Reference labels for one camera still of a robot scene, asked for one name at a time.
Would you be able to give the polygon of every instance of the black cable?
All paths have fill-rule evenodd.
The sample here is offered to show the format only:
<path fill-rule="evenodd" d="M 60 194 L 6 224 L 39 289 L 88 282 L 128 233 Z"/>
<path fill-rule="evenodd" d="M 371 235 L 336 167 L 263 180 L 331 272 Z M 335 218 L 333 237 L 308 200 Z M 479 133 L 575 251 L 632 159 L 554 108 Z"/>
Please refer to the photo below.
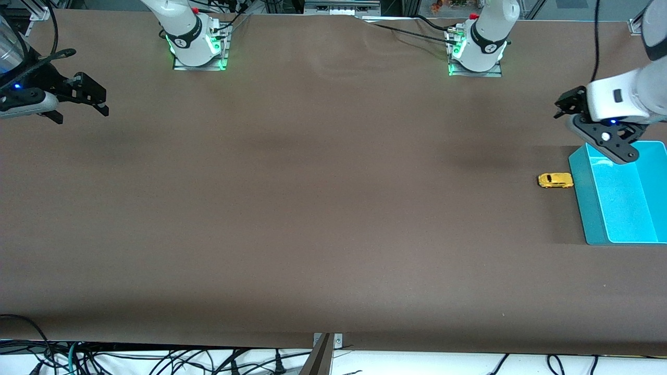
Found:
<path fill-rule="evenodd" d="M 456 26 L 456 24 L 453 24 L 453 25 L 450 25 L 450 26 L 445 26 L 445 27 L 438 26 L 435 23 L 432 23 L 431 20 L 429 20 L 428 18 L 426 18 L 426 17 L 424 17 L 423 15 L 420 15 L 420 14 L 414 15 L 414 16 L 412 16 L 412 18 L 421 19 L 422 21 L 426 22 L 430 27 L 433 27 L 434 29 L 440 30 L 440 31 L 447 31 L 448 28 Z"/>
<path fill-rule="evenodd" d="M 273 373 L 275 375 L 283 375 L 287 372 L 285 370 L 285 366 L 283 366 L 283 358 L 280 356 L 280 351 L 278 349 L 275 350 L 275 371 Z"/>
<path fill-rule="evenodd" d="M 196 352 L 195 354 L 192 354 L 190 357 L 187 357 L 185 360 L 181 361 L 181 363 L 178 364 L 178 366 L 176 366 L 175 369 L 173 369 L 171 371 L 171 373 L 173 374 L 174 372 L 178 371 L 185 364 L 191 364 L 192 365 L 192 363 L 190 363 L 188 361 L 192 360 L 193 358 L 195 358 L 196 356 L 198 356 L 198 355 L 200 355 L 201 353 L 204 353 L 204 352 L 206 352 L 206 350 L 200 350 L 200 351 Z"/>
<path fill-rule="evenodd" d="M 237 18 L 241 17 L 242 14 L 243 14 L 243 12 L 236 13 L 236 16 L 234 16 L 234 18 L 230 22 L 228 22 L 227 25 L 224 25 L 222 27 L 218 27 L 217 29 L 213 29 L 213 32 L 217 33 L 220 30 L 227 29 L 229 26 L 231 26 L 232 23 L 234 23 L 234 21 L 236 21 Z"/>
<path fill-rule="evenodd" d="M 282 359 L 293 358 L 293 357 L 298 357 L 298 356 L 307 356 L 308 354 L 310 354 L 310 352 L 288 354 L 287 356 L 282 356 Z M 253 372 L 253 371 L 257 370 L 258 368 L 263 368 L 264 366 L 266 366 L 268 364 L 271 364 L 273 362 L 275 362 L 275 359 L 270 360 L 270 361 L 266 361 L 266 362 L 261 363 L 261 364 L 256 364 L 255 367 L 251 368 L 250 370 L 244 372 L 241 375 L 248 375 L 250 372 Z"/>
<path fill-rule="evenodd" d="M 46 3 L 46 8 L 49 9 L 49 13 L 51 14 L 51 20 L 53 20 L 53 46 L 51 47 L 51 53 L 50 55 L 53 55 L 57 50 L 58 50 L 58 21 L 55 19 L 55 12 L 53 11 L 53 7 L 51 6 L 51 2 L 49 0 L 45 1 Z"/>
<path fill-rule="evenodd" d="M 218 9 L 220 9 L 221 12 L 223 11 L 222 10 L 223 5 L 220 5 L 219 3 L 218 3 L 218 5 L 211 5 L 211 3 L 213 3 L 213 1 L 209 1 L 208 4 L 203 3 L 201 1 L 197 1 L 197 0 L 188 0 L 188 1 L 191 2 L 191 3 L 195 3 L 195 4 L 206 5 L 207 7 L 217 7 Z"/>
<path fill-rule="evenodd" d="M 595 372 L 595 367 L 598 366 L 598 357 L 600 357 L 600 356 L 593 355 L 593 365 L 590 367 L 590 371 L 589 371 L 588 375 L 593 375 L 593 373 Z"/>
<path fill-rule="evenodd" d="M 70 56 L 74 55 L 75 53 L 77 53 L 76 49 L 74 49 L 74 48 L 65 48 L 61 51 L 58 51 L 58 52 L 53 53 L 51 55 L 48 55 L 47 57 L 43 58 L 42 60 L 39 60 L 38 63 L 31 66 L 29 69 L 26 69 L 23 73 L 19 74 L 17 77 L 12 79 L 11 81 L 5 83 L 2 87 L 0 87 L 0 91 L 11 87 L 14 83 L 17 83 L 17 82 L 21 81 L 23 78 L 26 78 L 30 73 L 34 72 L 35 70 L 42 67 L 43 65 L 46 65 L 47 63 L 49 63 L 53 60 L 64 59 L 66 57 L 70 57 Z"/>
<path fill-rule="evenodd" d="M 556 361 L 558 362 L 558 367 L 560 367 L 560 374 L 557 373 L 553 367 L 551 367 L 551 358 L 555 358 Z M 551 373 L 553 375 L 565 375 L 565 369 L 563 369 L 563 363 L 560 361 L 560 358 L 555 355 L 555 354 L 549 354 L 546 356 L 546 365 L 549 367 L 549 370 L 551 370 Z"/>
<path fill-rule="evenodd" d="M 443 43 L 447 43 L 447 44 L 456 44 L 455 41 L 445 40 L 445 39 L 440 39 L 440 38 L 436 38 L 436 37 L 430 37 L 429 35 L 424 35 L 424 34 L 419 34 L 419 33 L 413 33 L 412 31 L 407 31 L 407 30 L 396 29 L 395 27 L 391 27 L 391 26 L 380 25 L 380 24 L 377 24 L 377 23 L 374 23 L 373 25 L 375 25 L 375 26 L 377 26 L 377 27 L 381 27 L 381 28 L 383 28 L 383 29 L 389 29 L 389 30 L 398 31 L 399 33 L 405 33 L 405 34 L 414 35 L 414 36 L 416 36 L 416 37 L 421 37 L 421 38 L 431 39 L 431 40 L 435 40 L 435 41 L 441 41 L 441 42 L 443 42 Z"/>
<path fill-rule="evenodd" d="M 176 354 L 176 351 L 175 351 L 175 350 L 174 350 L 173 352 L 170 352 L 170 353 L 165 357 L 165 360 L 168 359 L 168 358 L 171 358 L 171 360 L 170 360 L 165 366 L 163 366 L 162 369 L 161 369 L 160 371 L 158 371 L 156 375 L 160 375 L 160 374 L 161 374 L 167 367 L 169 367 L 170 364 L 173 363 L 173 361 L 175 361 L 175 360 L 177 360 L 178 358 L 184 356 L 184 355 L 185 355 L 186 353 L 188 353 L 188 352 L 189 352 L 189 350 L 184 350 L 181 354 L 177 355 L 176 357 L 173 357 L 173 355 Z M 161 363 L 162 363 L 162 361 L 158 362 L 158 363 L 155 365 L 155 367 L 153 367 L 153 369 L 151 370 L 151 372 L 150 372 L 148 375 L 153 375 L 153 371 L 155 371 L 155 369 L 156 369 Z"/>
<path fill-rule="evenodd" d="M 500 371 L 500 368 L 502 367 L 502 364 L 505 363 L 505 360 L 506 360 L 507 357 L 509 357 L 509 356 L 510 356 L 509 353 L 507 353 L 507 354 L 505 354 L 504 356 L 502 356 L 502 358 L 500 359 L 500 362 L 498 362 L 498 364 L 496 365 L 496 369 L 493 370 L 492 372 L 490 372 L 489 375 L 498 375 L 498 372 Z"/>
<path fill-rule="evenodd" d="M 595 16 L 593 20 L 593 28 L 595 33 L 595 67 L 593 68 L 593 75 L 590 81 L 595 81 L 598 75 L 598 67 L 600 66 L 600 0 L 595 2 Z"/>
<path fill-rule="evenodd" d="M 40 337 L 44 341 L 44 344 L 46 344 L 46 347 L 48 348 L 49 353 L 51 354 L 51 359 L 52 359 L 53 363 L 56 363 L 56 361 L 55 361 L 55 352 L 53 351 L 53 347 L 51 346 L 51 343 L 49 342 L 49 339 L 46 338 L 46 335 L 44 334 L 44 332 L 37 325 L 37 323 L 35 323 L 31 318 L 28 318 L 28 317 L 22 316 L 22 315 L 17 315 L 17 314 L 0 314 L 0 318 L 14 318 L 14 319 L 23 320 L 24 322 L 27 322 L 28 324 L 30 324 L 34 329 L 37 330 L 37 333 L 40 335 Z M 58 369 L 53 368 L 53 372 L 55 373 L 55 375 L 58 375 Z"/>
<path fill-rule="evenodd" d="M 231 361 L 235 360 L 236 358 L 239 358 L 239 356 L 241 356 L 243 353 L 247 352 L 248 350 L 249 350 L 249 349 L 239 349 L 239 350 L 234 350 L 234 351 L 231 353 L 231 356 L 227 357 L 227 359 L 225 359 L 224 361 L 222 361 L 222 363 L 220 364 L 220 366 L 218 366 L 218 367 L 211 373 L 211 375 L 218 375 L 218 374 L 222 371 L 222 369 L 225 368 L 225 366 L 227 366 L 228 364 L 230 364 Z"/>

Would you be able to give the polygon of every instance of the brown cloth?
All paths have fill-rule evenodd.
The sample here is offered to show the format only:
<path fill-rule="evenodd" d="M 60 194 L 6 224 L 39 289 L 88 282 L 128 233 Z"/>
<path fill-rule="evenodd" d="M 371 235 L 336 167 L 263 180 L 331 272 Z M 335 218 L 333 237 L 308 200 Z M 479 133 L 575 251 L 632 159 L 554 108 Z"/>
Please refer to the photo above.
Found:
<path fill-rule="evenodd" d="M 479 79 L 353 17 L 254 15 L 227 71 L 183 72 L 150 13 L 57 15 L 78 53 L 56 66 L 111 115 L 2 121 L 0 311 L 60 340 L 667 350 L 667 248 L 587 246 L 574 190 L 536 184 L 582 145 L 552 116 L 590 78 L 591 23 L 520 21 Z M 600 38 L 598 77 L 647 64 L 624 23 Z"/>

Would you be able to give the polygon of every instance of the teal tray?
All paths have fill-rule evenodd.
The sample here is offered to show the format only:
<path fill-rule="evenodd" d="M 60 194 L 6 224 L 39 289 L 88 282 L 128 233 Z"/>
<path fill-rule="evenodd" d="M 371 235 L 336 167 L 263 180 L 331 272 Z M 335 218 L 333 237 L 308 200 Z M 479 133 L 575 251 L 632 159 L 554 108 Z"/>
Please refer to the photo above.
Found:
<path fill-rule="evenodd" d="M 667 244 L 667 149 L 660 141 L 632 145 L 639 159 L 623 165 L 588 144 L 570 156 L 590 245 Z"/>

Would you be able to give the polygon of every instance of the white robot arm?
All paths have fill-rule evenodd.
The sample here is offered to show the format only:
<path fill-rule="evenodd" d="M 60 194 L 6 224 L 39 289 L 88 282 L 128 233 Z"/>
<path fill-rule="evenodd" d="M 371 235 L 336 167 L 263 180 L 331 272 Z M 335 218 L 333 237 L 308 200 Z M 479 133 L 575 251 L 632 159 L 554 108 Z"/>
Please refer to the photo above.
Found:
<path fill-rule="evenodd" d="M 612 161 L 636 161 L 632 142 L 653 123 L 667 119 L 667 0 L 653 0 L 642 20 L 642 40 L 651 63 L 570 90 L 554 116 L 573 115 L 568 127 Z"/>
<path fill-rule="evenodd" d="M 520 10 L 516 0 L 487 0 L 479 18 L 456 25 L 457 29 L 463 29 L 463 38 L 452 58 L 474 72 L 493 68 L 502 58 Z"/>
<path fill-rule="evenodd" d="M 141 1 L 158 18 L 180 63 L 199 67 L 220 55 L 220 43 L 214 39 L 230 25 L 220 27 L 219 20 L 195 14 L 187 0 Z M 0 119 L 39 114 L 63 123 L 63 116 L 56 111 L 62 101 L 87 104 L 109 115 L 104 87 L 85 73 L 68 79 L 50 64 L 75 53 L 64 49 L 42 57 L 0 13 Z"/>
<path fill-rule="evenodd" d="M 219 21 L 206 14 L 195 14 L 187 0 L 141 0 L 167 33 L 173 54 L 185 65 L 197 67 L 220 54 L 213 38 Z"/>

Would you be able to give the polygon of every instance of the power cord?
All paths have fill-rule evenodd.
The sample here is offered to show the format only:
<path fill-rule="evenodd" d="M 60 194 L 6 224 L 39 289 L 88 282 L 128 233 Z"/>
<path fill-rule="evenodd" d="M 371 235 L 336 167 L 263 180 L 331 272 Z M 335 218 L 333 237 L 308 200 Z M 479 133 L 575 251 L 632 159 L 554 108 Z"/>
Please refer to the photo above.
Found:
<path fill-rule="evenodd" d="M 217 29 L 213 29 L 213 32 L 214 32 L 214 33 L 217 33 L 217 32 L 220 31 L 220 30 L 227 29 L 229 26 L 231 26 L 231 25 L 236 21 L 236 19 L 238 19 L 239 17 L 241 17 L 242 14 L 243 14 L 243 12 L 236 13 L 236 16 L 234 16 L 234 18 L 233 18 L 230 22 L 228 22 L 227 25 L 218 27 Z"/>
<path fill-rule="evenodd" d="M 49 342 L 49 339 L 46 338 L 46 335 L 44 334 L 44 331 L 42 331 L 41 328 L 37 325 L 37 323 L 35 323 L 31 318 L 28 318 L 28 317 L 25 317 L 25 316 L 22 316 L 22 315 L 17 315 L 17 314 L 0 314 L 0 318 L 19 319 L 19 320 L 23 320 L 24 322 L 27 322 L 28 324 L 30 324 L 37 331 L 37 333 L 40 335 L 40 337 L 42 338 L 42 341 L 44 341 L 44 344 L 46 345 L 47 349 L 49 350 L 49 354 L 51 355 L 51 361 L 53 363 L 56 363 L 55 351 L 53 350 L 53 347 L 51 346 L 51 343 Z M 58 369 L 56 367 L 53 368 L 53 373 L 55 375 L 58 375 Z"/>
<path fill-rule="evenodd" d="M 377 26 L 377 27 L 381 27 L 381 28 L 383 28 L 383 29 L 389 29 L 389 30 L 393 30 L 393 31 L 398 31 L 399 33 L 404 33 L 404 34 L 408 34 L 408 35 L 414 35 L 414 36 L 416 36 L 416 37 L 420 37 L 420 38 L 424 38 L 424 39 L 431 39 L 431 40 L 434 40 L 434 41 L 441 41 L 442 43 L 447 43 L 447 44 L 456 44 L 455 41 L 450 41 L 450 40 L 445 40 L 445 39 L 441 39 L 441 38 L 431 37 L 431 36 L 429 36 L 429 35 L 424 35 L 424 34 L 419 34 L 419 33 L 413 33 L 412 31 L 403 30 L 403 29 L 397 29 L 397 28 L 395 28 L 395 27 L 385 26 L 385 25 L 380 25 L 380 24 L 378 24 L 378 23 L 373 23 L 373 25 L 375 25 L 375 26 Z"/>
<path fill-rule="evenodd" d="M 593 355 L 593 365 L 591 365 L 590 370 L 588 371 L 588 375 L 593 375 L 595 373 L 595 368 L 598 366 L 598 359 L 599 355 Z M 551 366 L 551 358 L 555 358 L 556 362 L 558 363 L 558 367 L 560 368 L 560 374 L 556 372 L 556 370 Z M 549 354 L 546 356 L 546 365 L 549 367 L 549 370 L 553 375 L 565 375 L 565 369 L 563 368 L 563 362 L 560 361 L 560 358 L 555 355 L 555 354 Z"/>
<path fill-rule="evenodd" d="M 249 350 L 250 350 L 250 349 L 239 349 L 239 350 L 234 350 L 234 351 L 231 353 L 231 356 L 227 357 L 227 359 L 225 359 L 224 361 L 222 361 L 222 363 L 220 364 L 220 366 L 218 366 L 218 367 L 211 373 L 211 375 L 218 375 L 220 372 L 222 372 L 222 369 L 225 368 L 225 366 L 227 366 L 228 364 L 231 363 L 231 361 L 235 360 L 236 358 L 239 358 L 239 356 L 241 356 L 243 353 L 245 353 L 245 352 L 247 352 L 247 351 L 249 351 Z"/>
<path fill-rule="evenodd" d="M 433 27 L 434 29 L 440 30 L 440 31 L 447 31 L 448 28 L 456 26 L 456 23 L 453 24 L 453 25 L 450 25 L 450 26 L 445 26 L 445 27 L 438 26 L 435 23 L 432 23 L 430 19 L 428 19 L 428 18 L 426 18 L 426 17 L 424 17 L 423 15 L 420 15 L 420 14 L 414 15 L 414 16 L 412 16 L 412 18 L 421 19 L 422 21 L 426 22 L 430 27 Z"/>
<path fill-rule="evenodd" d="M 558 363 L 558 367 L 560 367 L 560 374 L 557 373 L 553 367 L 551 367 L 551 358 L 555 358 L 556 362 Z M 549 370 L 551 370 L 551 373 L 553 375 L 565 375 L 565 369 L 563 368 L 563 362 L 560 361 L 560 358 L 555 355 L 555 354 L 549 354 L 546 356 L 546 365 L 549 367 Z"/>
<path fill-rule="evenodd" d="M 239 372 L 239 366 L 236 364 L 236 360 L 231 361 L 231 375 L 241 375 Z"/>
<path fill-rule="evenodd" d="M 51 47 L 51 55 L 53 55 L 58 50 L 58 21 L 55 19 L 55 12 L 53 11 L 53 6 L 51 6 L 51 0 L 46 0 L 46 8 L 51 14 L 51 20 L 53 20 L 53 46 Z"/>
<path fill-rule="evenodd" d="M 505 360 L 509 356 L 510 356 L 509 353 L 502 356 L 502 358 L 500 359 L 500 362 L 498 362 L 498 364 L 496 365 L 496 368 L 493 371 L 489 372 L 489 375 L 498 375 L 498 372 L 500 371 L 500 368 L 502 367 L 502 364 L 505 363 Z"/>
<path fill-rule="evenodd" d="M 593 28 L 595 34 L 595 67 L 593 68 L 593 75 L 590 81 L 595 81 L 598 75 L 598 67 L 600 66 L 600 0 L 595 2 L 595 16 L 593 20 Z"/>
<path fill-rule="evenodd" d="M 283 366 L 283 359 L 280 357 L 280 351 L 278 349 L 275 350 L 275 370 L 273 373 L 275 375 L 283 375 L 287 372 L 285 370 L 285 366 Z"/>

